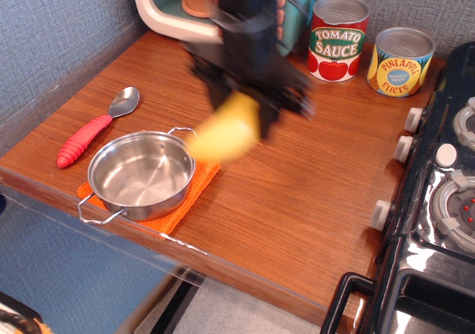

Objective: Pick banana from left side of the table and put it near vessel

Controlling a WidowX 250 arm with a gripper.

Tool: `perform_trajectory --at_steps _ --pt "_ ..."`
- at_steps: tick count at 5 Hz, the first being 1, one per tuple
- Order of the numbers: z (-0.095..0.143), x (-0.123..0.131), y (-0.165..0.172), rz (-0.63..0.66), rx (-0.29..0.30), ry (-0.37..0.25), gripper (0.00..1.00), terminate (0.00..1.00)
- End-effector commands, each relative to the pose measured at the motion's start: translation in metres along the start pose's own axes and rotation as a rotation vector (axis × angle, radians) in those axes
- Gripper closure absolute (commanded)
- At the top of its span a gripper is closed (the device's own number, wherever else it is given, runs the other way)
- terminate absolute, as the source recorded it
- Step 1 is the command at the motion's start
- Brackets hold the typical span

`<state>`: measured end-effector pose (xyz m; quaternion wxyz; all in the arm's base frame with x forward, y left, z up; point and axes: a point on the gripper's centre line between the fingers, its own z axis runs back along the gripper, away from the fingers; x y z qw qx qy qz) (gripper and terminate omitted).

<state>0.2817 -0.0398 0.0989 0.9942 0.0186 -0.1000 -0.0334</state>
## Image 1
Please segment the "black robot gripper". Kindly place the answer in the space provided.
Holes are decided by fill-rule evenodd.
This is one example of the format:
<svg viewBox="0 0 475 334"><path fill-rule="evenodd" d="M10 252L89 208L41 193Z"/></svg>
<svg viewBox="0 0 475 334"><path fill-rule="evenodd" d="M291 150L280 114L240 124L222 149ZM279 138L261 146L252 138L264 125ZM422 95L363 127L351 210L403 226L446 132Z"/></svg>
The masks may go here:
<svg viewBox="0 0 475 334"><path fill-rule="evenodd" d="M233 91L255 99L262 140L282 108L309 119L314 115L315 107L305 95L309 79L278 52L275 15L258 13L246 19L216 13L213 21L221 29L221 43L184 42L183 47L208 88L214 111Z"/></svg>

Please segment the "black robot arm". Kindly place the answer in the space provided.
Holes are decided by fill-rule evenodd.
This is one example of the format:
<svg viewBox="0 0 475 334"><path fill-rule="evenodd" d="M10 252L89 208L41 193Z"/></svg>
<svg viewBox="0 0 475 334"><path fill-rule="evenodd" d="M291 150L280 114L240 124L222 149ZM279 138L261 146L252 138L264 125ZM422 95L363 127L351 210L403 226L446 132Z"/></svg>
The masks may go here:
<svg viewBox="0 0 475 334"><path fill-rule="evenodd" d="M299 0L287 0L305 17ZM185 42L193 71L209 89L218 110L232 92L258 104L258 138L267 136L282 109L305 117L314 114L306 96L310 80L278 52L278 0L217 0L211 16L221 43Z"/></svg>

